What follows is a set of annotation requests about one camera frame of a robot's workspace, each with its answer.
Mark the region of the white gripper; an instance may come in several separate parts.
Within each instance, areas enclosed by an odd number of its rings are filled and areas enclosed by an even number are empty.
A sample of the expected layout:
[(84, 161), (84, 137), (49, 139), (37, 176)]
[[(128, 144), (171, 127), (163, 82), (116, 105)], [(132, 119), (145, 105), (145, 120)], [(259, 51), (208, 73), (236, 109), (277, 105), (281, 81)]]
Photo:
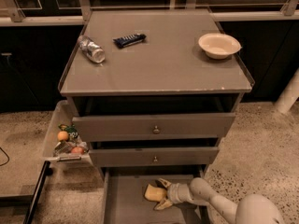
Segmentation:
[(162, 211), (177, 203), (194, 203), (193, 195), (187, 184), (172, 184), (169, 180), (158, 178), (156, 183), (159, 187), (167, 189), (168, 199), (162, 199), (154, 207), (155, 211)]

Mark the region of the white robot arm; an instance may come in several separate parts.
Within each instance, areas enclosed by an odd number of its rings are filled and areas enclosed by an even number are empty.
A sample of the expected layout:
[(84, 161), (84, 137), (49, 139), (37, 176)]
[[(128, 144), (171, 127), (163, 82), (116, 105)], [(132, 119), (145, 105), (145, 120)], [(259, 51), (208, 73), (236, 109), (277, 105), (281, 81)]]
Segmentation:
[(210, 204), (229, 224), (285, 224), (278, 208), (260, 194), (250, 194), (234, 203), (214, 190), (203, 178), (189, 184), (171, 183), (159, 178), (161, 188), (148, 185), (145, 198), (156, 202), (155, 210), (164, 210), (177, 203)]

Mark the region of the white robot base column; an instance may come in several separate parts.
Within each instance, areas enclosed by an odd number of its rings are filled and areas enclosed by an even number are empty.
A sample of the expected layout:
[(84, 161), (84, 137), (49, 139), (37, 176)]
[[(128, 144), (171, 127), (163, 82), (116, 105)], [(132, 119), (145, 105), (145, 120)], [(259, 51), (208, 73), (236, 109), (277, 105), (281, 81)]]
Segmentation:
[(275, 102), (278, 112), (286, 114), (299, 98), (299, 68), (294, 73), (290, 82)]

